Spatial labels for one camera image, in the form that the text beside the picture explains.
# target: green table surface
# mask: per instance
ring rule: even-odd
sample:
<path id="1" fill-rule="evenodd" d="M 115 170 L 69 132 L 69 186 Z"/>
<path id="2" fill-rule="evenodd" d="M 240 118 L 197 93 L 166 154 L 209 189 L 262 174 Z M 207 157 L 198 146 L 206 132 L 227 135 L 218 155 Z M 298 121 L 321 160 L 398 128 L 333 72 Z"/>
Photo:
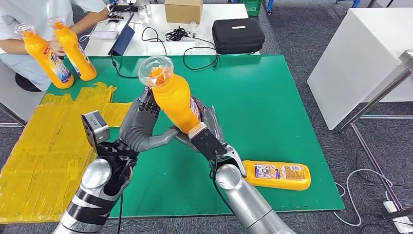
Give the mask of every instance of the green table surface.
<path id="1" fill-rule="evenodd" d="M 146 57 L 120 57 L 120 72 L 135 76 Z M 226 141 L 242 160 L 295 162 L 307 165 L 311 186 L 305 191 L 257 187 L 277 212 L 342 210 L 334 184 L 312 125 L 308 119 L 284 57 L 281 55 L 220 56 L 215 70 L 191 71 L 181 56 L 171 56 L 174 72 L 189 83 L 191 94 L 215 107 Z M 187 56 L 187 64 L 201 67 L 214 56 Z M 69 89 L 51 85 L 48 93 L 76 98 L 81 87 L 100 81 L 117 87 L 113 102 L 131 102 L 143 85 L 138 79 L 121 78 L 108 57 L 90 57 L 98 76 L 91 81 L 76 78 Z M 71 65 L 65 61 L 73 72 Z M 154 134 L 164 132 L 171 121 L 162 113 Z M 118 128 L 110 130 L 111 139 Z M 174 140 L 143 152 L 133 178 L 123 192 L 122 216 L 224 215 L 230 210 L 209 178 L 205 158 Z M 111 217 L 119 215 L 119 202 Z"/>

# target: black case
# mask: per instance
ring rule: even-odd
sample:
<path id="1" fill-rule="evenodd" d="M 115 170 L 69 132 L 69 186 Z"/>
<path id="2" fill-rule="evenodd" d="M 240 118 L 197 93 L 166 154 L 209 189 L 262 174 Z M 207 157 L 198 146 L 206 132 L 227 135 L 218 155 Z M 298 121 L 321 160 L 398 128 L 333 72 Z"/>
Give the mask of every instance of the black case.
<path id="1" fill-rule="evenodd" d="M 253 18 L 216 20 L 212 37 L 221 55 L 255 53 L 265 41 L 263 30 Z"/>

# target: orange bottle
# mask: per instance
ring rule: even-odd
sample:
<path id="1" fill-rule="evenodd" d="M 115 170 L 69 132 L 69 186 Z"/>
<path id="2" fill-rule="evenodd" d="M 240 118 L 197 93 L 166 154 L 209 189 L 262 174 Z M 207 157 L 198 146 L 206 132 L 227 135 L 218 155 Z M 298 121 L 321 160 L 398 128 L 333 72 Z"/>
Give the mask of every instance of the orange bottle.
<path id="1" fill-rule="evenodd" d="M 254 186 L 306 190 L 311 184 L 310 171 L 303 164 L 244 160 L 243 165 L 245 180 Z"/>
<path id="2" fill-rule="evenodd" d="M 36 59 L 57 88 L 67 89 L 73 84 L 73 75 L 50 49 L 47 41 L 36 34 L 33 25 L 21 23 L 15 27 L 15 31 L 21 35 L 27 53 Z"/>
<path id="3" fill-rule="evenodd" d="M 79 77 L 84 81 L 94 79 L 96 77 L 96 70 L 77 42 L 76 34 L 64 22 L 65 20 L 61 16 L 49 18 L 49 25 L 55 31 L 56 40 L 62 45 L 67 58 Z"/>
<path id="4" fill-rule="evenodd" d="M 152 88 L 156 103 L 172 123 L 188 133 L 200 123 L 200 112 L 191 97 L 187 81 L 173 73 L 172 61 L 165 56 L 147 58 L 139 68 L 139 80 Z"/>

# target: yellow plastic sheet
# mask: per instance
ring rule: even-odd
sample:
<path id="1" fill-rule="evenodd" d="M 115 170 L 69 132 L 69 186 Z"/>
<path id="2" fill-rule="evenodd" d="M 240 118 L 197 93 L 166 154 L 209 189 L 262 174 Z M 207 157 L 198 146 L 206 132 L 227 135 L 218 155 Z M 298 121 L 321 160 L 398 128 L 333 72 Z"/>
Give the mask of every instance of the yellow plastic sheet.
<path id="1" fill-rule="evenodd" d="M 104 83 L 69 95 L 46 94 L 0 174 L 0 223 L 57 221 L 95 158 L 80 115 L 99 110 L 120 126 L 130 103 L 110 103 L 115 87 Z"/>

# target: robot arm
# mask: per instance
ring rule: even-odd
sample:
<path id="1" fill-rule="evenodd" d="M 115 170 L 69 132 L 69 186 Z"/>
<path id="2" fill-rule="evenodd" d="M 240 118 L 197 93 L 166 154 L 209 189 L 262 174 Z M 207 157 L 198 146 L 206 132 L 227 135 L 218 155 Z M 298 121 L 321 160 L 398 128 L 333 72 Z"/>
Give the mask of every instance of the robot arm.
<path id="1" fill-rule="evenodd" d="M 209 161 L 214 185 L 217 183 L 225 191 L 230 209 L 246 232 L 296 234 L 280 219 L 260 192 L 245 181 L 246 172 L 241 158 L 232 146 L 224 142 L 213 108 L 202 107 L 201 110 L 202 120 L 206 120 L 207 124 L 201 122 L 190 130 L 189 141 L 192 148 L 196 148 Z"/>
<path id="2" fill-rule="evenodd" d="M 152 92 L 145 88 L 133 101 L 119 129 L 119 139 L 113 143 L 105 142 L 109 139 L 109 128 L 98 111 L 81 116 L 97 159 L 86 168 L 54 234 L 94 234 L 103 228 L 132 178 L 138 154 L 170 143 L 177 134 L 169 129 L 152 136 L 159 111 Z"/>

